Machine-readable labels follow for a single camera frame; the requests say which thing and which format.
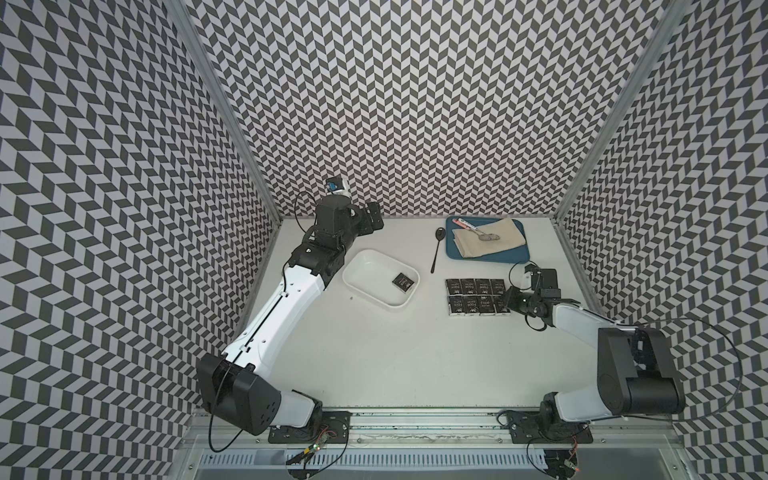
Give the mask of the white plastic storage box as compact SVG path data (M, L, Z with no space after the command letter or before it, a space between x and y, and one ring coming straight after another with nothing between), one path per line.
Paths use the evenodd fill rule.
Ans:
M405 273L415 281L408 293L398 290L392 281L398 273ZM384 309L403 309L414 296L420 284L419 272L374 249L359 251L344 267L343 282L354 292Z

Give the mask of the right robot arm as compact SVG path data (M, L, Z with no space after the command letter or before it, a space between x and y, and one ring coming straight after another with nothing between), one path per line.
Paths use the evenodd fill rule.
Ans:
M586 424L628 415L681 413L685 395L665 335L658 329L621 325L561 295L557 271L532 266L530 286L512 285L502 296L507 309L543 328L561 330L596 354L594 380L569 392L551 392L540 403L538 431L566 439Z

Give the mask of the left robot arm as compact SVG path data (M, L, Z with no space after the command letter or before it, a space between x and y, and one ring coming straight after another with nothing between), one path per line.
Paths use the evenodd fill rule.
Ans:
M383 227L377 202L356 206L341 194L319 201L314 224L292 251L266 304L221 354L199 360L198 385L211 416L252 435L271 427L317 432L322 403L280 390L269 377L288 337L344 265L355 239Z

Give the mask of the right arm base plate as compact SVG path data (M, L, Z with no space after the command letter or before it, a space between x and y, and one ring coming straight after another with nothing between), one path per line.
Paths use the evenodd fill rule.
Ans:
M548 444L592 444L593 435L587 423L542 420L533 411L507 410L503 413L506 428L514 444L528 442Z

